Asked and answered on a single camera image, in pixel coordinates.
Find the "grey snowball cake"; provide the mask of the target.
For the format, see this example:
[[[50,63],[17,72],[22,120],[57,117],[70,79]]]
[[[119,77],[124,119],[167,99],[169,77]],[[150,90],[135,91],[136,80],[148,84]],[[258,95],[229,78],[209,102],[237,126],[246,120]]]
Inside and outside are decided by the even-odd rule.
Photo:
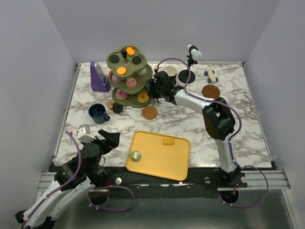
[[[137,75],[144,75],[146,73],[146,69],[144,68],[144,69],[142,69],[141,71],[139,71],[138,73],[137,73]]]

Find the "pink snowball cake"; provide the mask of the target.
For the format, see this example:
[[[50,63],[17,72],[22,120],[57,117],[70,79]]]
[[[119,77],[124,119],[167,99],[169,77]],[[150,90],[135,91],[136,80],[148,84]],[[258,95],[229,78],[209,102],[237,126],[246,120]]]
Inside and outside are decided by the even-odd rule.
[[[126,86],[128,88],[134,88],[136,85],[137,85],[137,81],[133,77],[126,79]]]

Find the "green tiered cake stand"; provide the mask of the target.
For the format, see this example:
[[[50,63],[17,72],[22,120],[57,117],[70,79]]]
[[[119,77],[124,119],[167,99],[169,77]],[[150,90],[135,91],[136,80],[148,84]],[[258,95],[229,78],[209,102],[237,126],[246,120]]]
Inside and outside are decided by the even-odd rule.
[[[114,87],[113,100],[123,106],[143,108],[152,100],[148,97],[148,83],[153,70],[140,49],[125,45],[106,58],[110,69],[110,84]]]

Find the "yellow serving tray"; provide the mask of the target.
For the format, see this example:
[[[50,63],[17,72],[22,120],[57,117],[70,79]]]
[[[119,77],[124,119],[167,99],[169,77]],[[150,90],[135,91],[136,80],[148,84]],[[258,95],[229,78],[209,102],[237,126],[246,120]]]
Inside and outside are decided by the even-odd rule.
[[[174,145],[164,145],[163,139],[174,138]],[[137,131],[133,135],[126,168],[131,172],[183,181],[188,175],[190,142],[185,138]],[[132,151],[141,152],[138,162],[130,159]]]

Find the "pink frosted donut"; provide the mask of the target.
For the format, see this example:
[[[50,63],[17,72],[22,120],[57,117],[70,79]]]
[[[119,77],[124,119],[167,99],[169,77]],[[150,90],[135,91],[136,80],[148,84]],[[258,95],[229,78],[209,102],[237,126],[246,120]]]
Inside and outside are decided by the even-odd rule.
[[[116,97],[119,100],[124,100],[128,97],[128,94],[126,92],[122,91],[122,90],[117,90]]]

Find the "round orange biscuit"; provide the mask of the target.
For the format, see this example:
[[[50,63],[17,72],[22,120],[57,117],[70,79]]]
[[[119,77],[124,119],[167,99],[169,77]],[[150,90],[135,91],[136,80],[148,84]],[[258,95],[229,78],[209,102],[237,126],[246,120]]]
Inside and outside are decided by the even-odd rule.
[[[127,73],[127,69],[125,67],[119,67],[117,70],[116,70],[116,73],[118,75],[125,75]]]

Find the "orange fish cookie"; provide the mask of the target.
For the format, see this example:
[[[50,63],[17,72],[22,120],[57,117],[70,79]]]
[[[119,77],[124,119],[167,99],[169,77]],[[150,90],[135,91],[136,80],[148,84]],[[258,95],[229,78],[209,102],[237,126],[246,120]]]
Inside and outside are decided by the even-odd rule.
[[[126,51],[127,51],[128,56],[134,56],[135,55],[135,51],[134,51],[133,47],[127,47]]]

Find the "purple snowball cake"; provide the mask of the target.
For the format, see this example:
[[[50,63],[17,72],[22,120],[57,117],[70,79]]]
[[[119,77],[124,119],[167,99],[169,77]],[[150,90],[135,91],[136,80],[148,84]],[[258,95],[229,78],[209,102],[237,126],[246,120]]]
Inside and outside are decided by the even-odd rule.
[[[115,75],[112,75],[112,81],[113,81],[114,83],[120,83],[120,82],[122,81],[122,79],[116,77]]]

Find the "black patterned sandwich cookie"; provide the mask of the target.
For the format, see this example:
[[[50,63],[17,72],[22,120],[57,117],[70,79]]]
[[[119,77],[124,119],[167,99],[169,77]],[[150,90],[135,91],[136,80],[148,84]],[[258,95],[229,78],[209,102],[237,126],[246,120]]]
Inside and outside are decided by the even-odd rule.
[[[110,56],[109,60],[111,63],[117,63],[120,60],[120,58],[118,55],[114,54]]]

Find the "yellow frosted donut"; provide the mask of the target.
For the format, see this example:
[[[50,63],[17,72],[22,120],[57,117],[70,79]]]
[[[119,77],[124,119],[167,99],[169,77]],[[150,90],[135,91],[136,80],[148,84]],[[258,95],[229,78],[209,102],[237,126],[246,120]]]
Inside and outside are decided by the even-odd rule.
[[[149,96],[148,96],[148,94],[147,94],[146,92],[140,92],[140,93],[137,95],[137,101],[138,101],[139,103],[144,104],[144,103],[148,102],[149,99],[150,99],[150,98],[149,98]]]

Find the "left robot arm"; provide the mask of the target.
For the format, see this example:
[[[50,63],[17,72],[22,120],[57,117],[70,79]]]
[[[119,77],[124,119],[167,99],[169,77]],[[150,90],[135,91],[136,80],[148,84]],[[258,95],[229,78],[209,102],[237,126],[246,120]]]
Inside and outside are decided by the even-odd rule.
[[[67,135],[74,142],[77,155],[60,166],[51,184],[28,210],[15,217],[23,229],[51,229],[62,211],[78,196],[94,188],[102,188],[107,173],[100,166],[103,156],[119,146],[120,133],[99,130],[103,137],[93,136],[90,130],[80,127]]]

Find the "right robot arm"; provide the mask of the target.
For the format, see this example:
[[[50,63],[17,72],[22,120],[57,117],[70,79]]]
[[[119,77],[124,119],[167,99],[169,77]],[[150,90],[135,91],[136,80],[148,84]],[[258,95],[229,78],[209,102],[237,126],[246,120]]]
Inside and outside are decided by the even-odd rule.
[[[208,135],[215,140],[220,158],[219,181],[225,187],[236,182],[240,173],[234,158],[231,137],[234,132],[235,119],[226,101],[219,97],[208,100],[187,92],[182,86],[175,86],[175,78],[165,71],[157,72],[149,81],[148,96],[152,99],[163,98],[173,105],[189,108],[203,116]]]

